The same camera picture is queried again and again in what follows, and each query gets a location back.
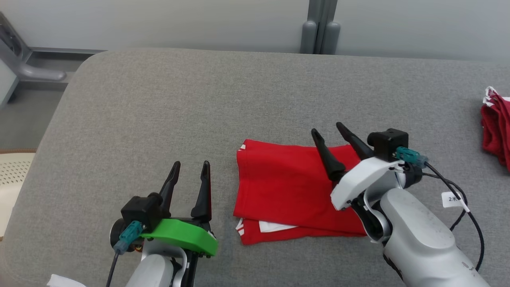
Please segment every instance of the red folded cloth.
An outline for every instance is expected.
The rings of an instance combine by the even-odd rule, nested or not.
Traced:
[[[499,163],[510,171],[510,98],[500,96],[487,87],[481,108],[482,147],[496,155]]]
[[[347,169],[358,162],[351,146],[330,148]],[[364,236],[351,208],[336,211],[332,183],[315,147],[282,146],[247,139],[237,152],[239,191],[234,216],[244,244],[304,236]],[[261,232],[261,222],[292,228]]]

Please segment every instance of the white tag with text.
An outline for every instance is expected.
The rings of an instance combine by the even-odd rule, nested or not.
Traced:
[[[462,206],[462,202],[457,199],[453,192],[441,193],[443,198],[443,207]]]

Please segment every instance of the gray floor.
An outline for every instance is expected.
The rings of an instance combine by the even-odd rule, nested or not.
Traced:
[[[74,72],[91,55],[34,52],[27,63]],[[67,86],[65,83],[20,82],[0,109],[0,149],[35,149]]]

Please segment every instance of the gray table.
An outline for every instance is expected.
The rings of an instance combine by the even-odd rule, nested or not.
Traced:
[[[444,60],[322,55],[137,50],[105,52],[76,72],[44,135],[0,243],[0,278],[8,286],[43,286],[51,273],[88,287],[106,282],[108,234],[133,195],[158,191],[174,161],[183,164],[172,214],[187,216],[207,159],[212,167],[217,257],[201,260],[197,286],[399,286],[367,238],[302,238],[242,246],[232,216],[238,187],[236,150],[246,138],[312,146],[310,129],[344,144],[343,121],[365,138],[393,127],[468,195],[486,237],[480,270],[507,286],[509,176],[482,152],[485,87],[510,94],[510,66]],[[438,180],[411,192],[447,225]],[[475,228],[454,234],[476,262]],[[120,258],[113,286],[123,286],[138,254]]]

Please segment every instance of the white cabinet door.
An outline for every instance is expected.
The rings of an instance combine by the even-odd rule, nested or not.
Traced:
[[[299,52],[308,0],[3,0],[30,47]]]
[[[508,0],[339,0],[338,55],[510,59]]]
[[[16,75],[0,60],[0,108],[7,102],[7,96],[11,95],[15,83],[17,83]]]

